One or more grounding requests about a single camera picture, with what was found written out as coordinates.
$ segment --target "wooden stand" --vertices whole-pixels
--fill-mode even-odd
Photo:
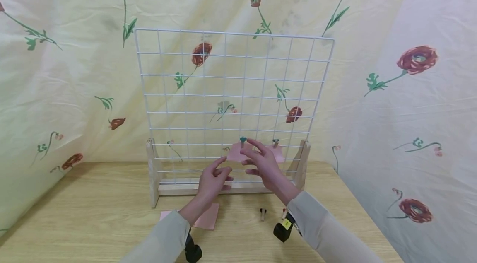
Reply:
[[[163,173],[162,165],[157,159],[156,148],[154,147],[154,139],[147,140],[146,149],[149,165],[149,188],[151,197],[151,207],[155,208],[159,196],[178,196],[178,195],[195,195],[198,191],[199,178],[166,178]],[[310,144],[308,141],[302,140],[301,148],[298,150],[295,158],[288,168],[285,175],[288,176],[296,187],[302,190],[305,186],[306,166],[308,155],[310,154]],[[250,194],[250,193],[271,193],[262,183],[258,182],[235,182],[229,183],[232,187],[229,191],[223,191],[221,194]]]

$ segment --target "person's arm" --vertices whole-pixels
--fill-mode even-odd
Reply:
[[[285,204],[295,219],[304,240],[328,263],[382,263],[359,238],[349,232],[314,197],[300,191],[283,175],[274,155],[262,143],[248,139],[260,152],[241,150],[250,159],[243,165],[254,165],[246,173],[260,176],[266,188]]]
[[[151,233],[120,263],[172,263],[186,246],[190,224],[176,210],[160,220]]]
[[[301,191],[293,198],[288,203],[287,209],[295,219],[303,239],[325,262],[382,263],[366,244],[341,225],[306,191]]]
[[[173,263],[186,246],[189,229],[196,220],[211,206],[214,198],[222,190],[230,190],[225,181],[233,181],[229,177],[232,168],[217,167],[226,157],[213,162],[204,169],[199,180],[197,195],[179,212],[176,210],[160,220],[138,246],[127,254],[120,263]]]

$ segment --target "white wire grid panel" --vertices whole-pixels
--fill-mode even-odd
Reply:
[[[295,172],[286,167],[310,134],[332,38],[136,28],[135,42],[166,183],[192,183],[242,136],[279,139],[282,170]],[[244,171],[234,169],[235,182],[260,182]]]

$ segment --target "yellow label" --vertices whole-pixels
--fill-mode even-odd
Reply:
[[[282,225],[288,230],[292,226],[292,223],[288,219],[284,219]]]

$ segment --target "paper card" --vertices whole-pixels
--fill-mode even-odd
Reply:
[[[167,214],[171,213],[170,211],[163,211],[161,212],[161,217],[159,220],[162,220],[167,216]],[[215,222],[217,219],[217,214],[219,213],[219,204],[213,203],[211,204],[210,208],[204,212],[194,223],[195,228],[213,230],[215,228]]]
[[[277,163],[285,162],[285,157],[283,157],[282,146],[279,145],[276,148],[273,148],[273,145],[270,145],[270,146],[267,146],[267,148],[271,150],[271,152],[275,156],[275,160],[277,161]]]
[[[227,154],[227,160],[231,162],[242,162],[242,160],[248,159],[246,155],[240,153],[240,150],[242,149],[241,146],[241,142],[232,144],[232,148],[230,148],[229,154]],[[253,145],[244,143],[243,147],[244,149],[252,150]]]

